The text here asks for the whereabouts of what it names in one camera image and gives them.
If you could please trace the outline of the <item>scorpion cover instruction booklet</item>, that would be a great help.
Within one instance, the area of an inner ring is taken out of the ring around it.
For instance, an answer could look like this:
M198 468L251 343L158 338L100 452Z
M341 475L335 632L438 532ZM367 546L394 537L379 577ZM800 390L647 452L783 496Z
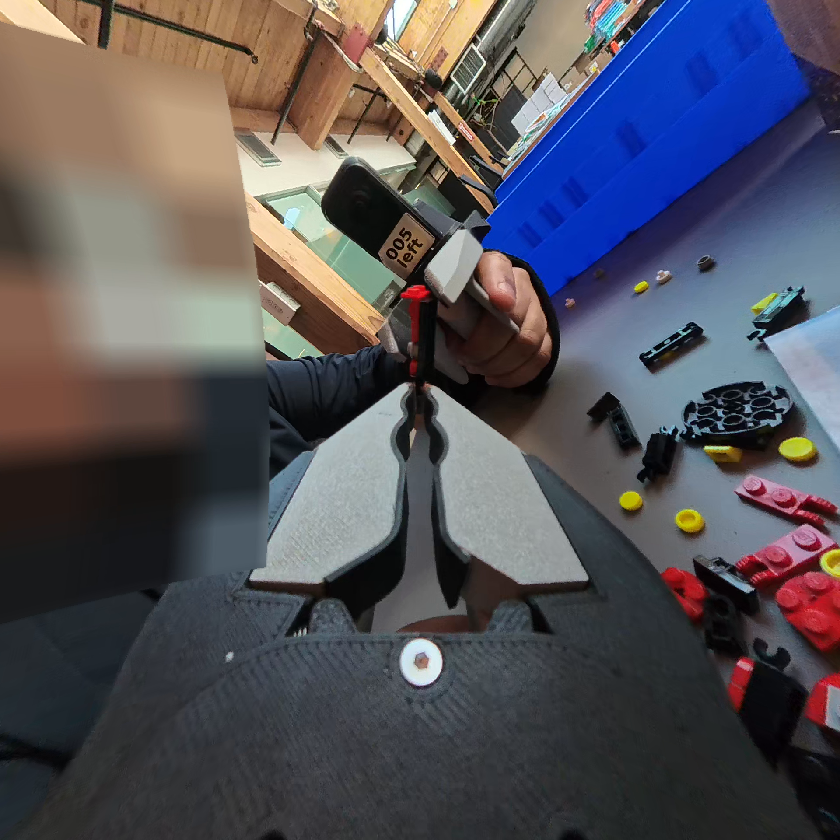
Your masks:
M764 342L839 449L839 307Z

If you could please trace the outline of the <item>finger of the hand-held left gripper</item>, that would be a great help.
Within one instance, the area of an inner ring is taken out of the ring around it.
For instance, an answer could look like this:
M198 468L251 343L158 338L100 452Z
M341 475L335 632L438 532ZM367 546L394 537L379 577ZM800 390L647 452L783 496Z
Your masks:
M437 283L436 297L438 319L463 340L470 337L484 314L499 322L507 333L519 334L519 326L506 313L493 306L486 290L474 277L470 277L465 283Z
M457 229L427 263L423 280L435 297L454 306L473 279L484 254L480 241L467 229Z

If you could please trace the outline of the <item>lego pieces pile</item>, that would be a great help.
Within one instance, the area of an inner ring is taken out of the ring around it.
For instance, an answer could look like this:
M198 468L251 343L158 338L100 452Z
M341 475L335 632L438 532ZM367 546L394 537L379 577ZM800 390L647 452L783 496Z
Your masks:
M751 307L814 286L745 269L680 271L665 288L615 273L565 299L563 473L663 571L724 669L731 704L792 782L821 838L838 838L838 463ZM794 409L764 451L690 444L687 403L737 382L780 385Z

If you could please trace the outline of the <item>blue plastic bin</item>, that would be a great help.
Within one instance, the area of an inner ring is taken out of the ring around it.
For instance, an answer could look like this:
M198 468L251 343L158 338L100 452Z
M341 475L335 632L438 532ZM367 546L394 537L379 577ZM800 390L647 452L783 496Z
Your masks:
M767 3L664 2L499 187L485 247L554 293L808 96Z

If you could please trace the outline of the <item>person's left forearm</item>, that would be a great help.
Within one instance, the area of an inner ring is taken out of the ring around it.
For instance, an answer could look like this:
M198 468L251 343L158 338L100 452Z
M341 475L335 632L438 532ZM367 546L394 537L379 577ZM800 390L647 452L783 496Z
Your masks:
M381 346L352 354L266 362L269 478L352 422L408 378Z

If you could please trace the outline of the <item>person's left hand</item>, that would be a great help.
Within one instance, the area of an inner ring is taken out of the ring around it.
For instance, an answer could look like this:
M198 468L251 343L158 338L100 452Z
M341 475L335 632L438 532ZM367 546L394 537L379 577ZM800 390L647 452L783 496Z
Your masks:
M456 361L488 385L536 389L557 363L560 332L544 286L530 266L498 251L481 257L476 278L493 309L483 311L467 339L447 329Z

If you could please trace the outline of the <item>black yellow lego wedge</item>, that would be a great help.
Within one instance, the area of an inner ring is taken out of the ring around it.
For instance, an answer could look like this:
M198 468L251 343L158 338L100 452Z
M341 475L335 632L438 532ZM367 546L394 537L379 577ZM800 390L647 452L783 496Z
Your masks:
M748 341L763 342L769 336L786 329L804 311L805 287L787 287L763 298L751 307L752 330Z

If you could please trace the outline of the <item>person's dark-clothed torso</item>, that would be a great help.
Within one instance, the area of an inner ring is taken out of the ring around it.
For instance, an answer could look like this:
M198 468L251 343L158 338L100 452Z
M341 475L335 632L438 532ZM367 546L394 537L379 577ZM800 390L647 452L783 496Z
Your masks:
M164 589L2 625L2 797L39 797L66 768Z

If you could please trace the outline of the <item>black round lego plate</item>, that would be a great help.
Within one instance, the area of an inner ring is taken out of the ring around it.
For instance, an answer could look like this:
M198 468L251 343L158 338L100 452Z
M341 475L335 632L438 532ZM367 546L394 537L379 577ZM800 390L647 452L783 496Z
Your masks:
M742 381L719 385L688 402L681 438L690 444L763 452L795 404L780 385Z

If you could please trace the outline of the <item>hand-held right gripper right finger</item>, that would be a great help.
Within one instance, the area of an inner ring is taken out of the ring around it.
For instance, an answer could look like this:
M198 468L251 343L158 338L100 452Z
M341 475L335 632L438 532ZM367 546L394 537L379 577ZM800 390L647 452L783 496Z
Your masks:
M498 606L590 584L525 454L441 388L425 391L437 579L469 627Z

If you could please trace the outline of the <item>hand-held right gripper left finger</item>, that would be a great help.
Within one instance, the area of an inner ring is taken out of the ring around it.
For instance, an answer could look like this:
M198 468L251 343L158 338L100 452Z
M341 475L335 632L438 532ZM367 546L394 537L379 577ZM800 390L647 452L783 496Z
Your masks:
M401 580L412 387L400 384L269 483L266 565L252 589L341 601L353 618Z

